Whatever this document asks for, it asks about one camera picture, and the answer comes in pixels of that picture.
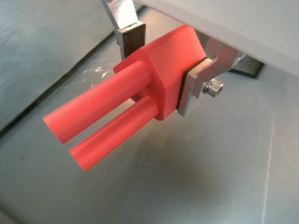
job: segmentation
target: red cylindrical rod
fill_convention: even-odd
[[[43,120],[60,141],[68,142],[151,82],[151,72],[144,63],[137,61],[48,114]]]
[[[157,113],[153,99],[145,96],[69,150],[84,171],[136,133]]]

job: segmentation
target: red plastic bracket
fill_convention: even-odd
[[[128,108],[69,153],[87,171],[153,119],[175,110],[184,72],[205,57],[193,29],[183,25],[141,47],[115,67],[116,74],[48,114],[55,136],[68,142],[127,99]]]

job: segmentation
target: metal clamp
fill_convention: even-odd
[[[180,100],[177,111],[187,116],[196,105],[195,98],[200,92],[216,96],[223,89],[223,84],[215,78],[227,72],[244,58],[246,54],[220,43],[215,38],[209,39],[207,46],[207,57],[185,72],[181,84]]]
[[[112,25],[121,59],[145,45],[145,24],[137,21],[132,0],[101,0]]]

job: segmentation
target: hex bolt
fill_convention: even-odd
[[[212,79],[203,84],[201,92],[215,97],[216,95],[219,95],[221,89],[223,89],[223,83],[216,79]]]

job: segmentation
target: metal panel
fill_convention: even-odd
[[[255,59],[299,75],[299,2],[137,0]]]

